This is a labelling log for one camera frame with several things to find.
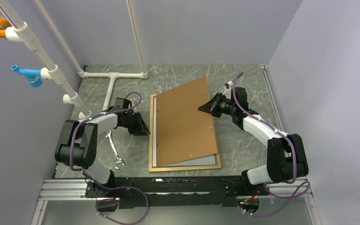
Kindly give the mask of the brown fibreboard backing board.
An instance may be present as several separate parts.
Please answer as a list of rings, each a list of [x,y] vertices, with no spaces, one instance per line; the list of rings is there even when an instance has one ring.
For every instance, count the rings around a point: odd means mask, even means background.
[[[156,95],[157,165],[218,153],[213,117],[198,107],[210,101],[205,76]]]

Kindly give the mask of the light wooden picture frame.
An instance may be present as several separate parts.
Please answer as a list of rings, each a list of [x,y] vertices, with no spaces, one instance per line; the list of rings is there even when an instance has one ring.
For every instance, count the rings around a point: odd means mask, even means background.
[[[179,171],[191,171],[191,170],[213,170],[221,169],[220,154],[214,154],[215,165],[190,165],[190,166],[154,166],[154,150],[156,150],[156,94],[150,96],[150,131],[152,134],[149,136],[149,162],[148,171],[150,173],[157,172],[179,172]]]

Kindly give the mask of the white PVC pipe stand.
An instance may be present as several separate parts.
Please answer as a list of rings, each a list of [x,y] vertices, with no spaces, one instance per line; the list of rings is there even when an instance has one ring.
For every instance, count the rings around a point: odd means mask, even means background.
[[[58,27],[53,22],[53,19],[48,14],[47,10],[43,6],[42,2],[39,0],[34,1],[38,11],[41,13],[47,25],[51,28],[53,34],[59,41],[60,45],[63,47],[65,53],[68,55],[70,61],[75,66],[75,69],[78,75],[81,78],[108,78],[109,85],[105,100],[103,103],[103,110],[109,107],[111,101],[111,95],[113,93],[113,87],[115,81],[119,78],[138,78],[146,79],[148,78],[148,72],[146,69],[146,62],[143,57],[140,38],[137,31],[136,18],[133,12],[132,1],[128,0],[127,2],[128,13],[133,29],[133,34],[135,37],[136,49],[138,52],[138,57],[141,64],[141,71],[139,73],[118,73],[118,72],[107,72],[107,73],[91,73],[86,72],[77,61],[75,55],[70,50],[70,47],[66,43],[64,37],[60,33]],[[85,119],[91,116],[91,111],[86,107],[84,101],[79,96],[79,94],[71,87],[68,83],[67,78],[64,73],[61,71],[58,65],[56,65],[53,60],[48,56],[47,52],[43,49],[40,40],[37,38],[36,34],[33,32],[31,27],[20,18],[18,13],[12,7],[12,5],[7,0],[0,0],[0,12],[4,15],[4,18],[11,24],[10,27],[6,28],[5,35],[6,40],[10,42],[22,43],[30,51],[32,51],[37,58],[42,62],[44,67],[41,70],[42,79],[54,80],[65,92],[63,96],[63,103],[71,104],[77,107],[80,110],[79,118]]]

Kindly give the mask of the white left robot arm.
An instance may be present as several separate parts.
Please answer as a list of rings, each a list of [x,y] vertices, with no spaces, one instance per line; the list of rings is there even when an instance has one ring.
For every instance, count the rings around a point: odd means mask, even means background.
[[[118,97],[113,106],[92,118],[65,121],[55,160],[84,174],[103,196],[112,196],[116,190],[115,175],[96,159],[98,136],[118,127],[126,128],[133,136],[149,135],[141,114],[135,112],[134,107],[129,99]]]

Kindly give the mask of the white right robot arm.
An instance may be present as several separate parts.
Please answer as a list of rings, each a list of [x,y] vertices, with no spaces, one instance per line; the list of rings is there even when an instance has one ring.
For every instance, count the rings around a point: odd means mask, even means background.
[[[290,182],[307,176],[309,168],[301,136],[276,129],[250,109],[244,88],[236,87],[230,91],[230,98],[218,92],[198,110],[217,118],[222,114],[230,115],[235,125],[266,146],[266,164],[243,171],[240,190],[250,195],[260,184]]]

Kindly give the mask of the silver open-end wrench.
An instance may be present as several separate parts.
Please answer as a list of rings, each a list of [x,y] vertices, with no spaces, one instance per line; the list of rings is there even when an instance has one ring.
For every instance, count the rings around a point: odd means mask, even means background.
[[[105,131],[104,136],[108,139],[108,141],[110,143],[110,146],[111,146],[111,149],[112,149],[112,152],[113,152],[114,168],[119,170],[120,169],[119,165],[125,166],[125,162],[123,161],[122,158],[119,157],[118,152],[117,152],[117,150],[115,148],[115,145],[114,145],[114,142],[113,142],[113,139],[112,139],[112,130],[109,129],[109,130]]]

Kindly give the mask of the blue pipe fitting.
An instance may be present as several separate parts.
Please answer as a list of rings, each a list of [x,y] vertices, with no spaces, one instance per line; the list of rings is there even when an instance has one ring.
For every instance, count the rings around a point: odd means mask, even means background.
[[[41,70],[35,69],[22,69],[18,65],[13,65],[11,70],[16,72],[17,74],[25,77],[27,83],[33,87],[38,88],[42,85],[43,79],[41,76]]]

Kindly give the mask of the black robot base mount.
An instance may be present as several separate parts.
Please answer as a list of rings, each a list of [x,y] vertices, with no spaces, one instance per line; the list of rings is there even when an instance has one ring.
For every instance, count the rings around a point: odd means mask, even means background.
[[[235,207],[235,199],[268,196],[262,184],[249,185],[242,176],[117,177],[115,184],[122,189],[109,191],[107,197],[118,198],[120,209],[145,205]]]

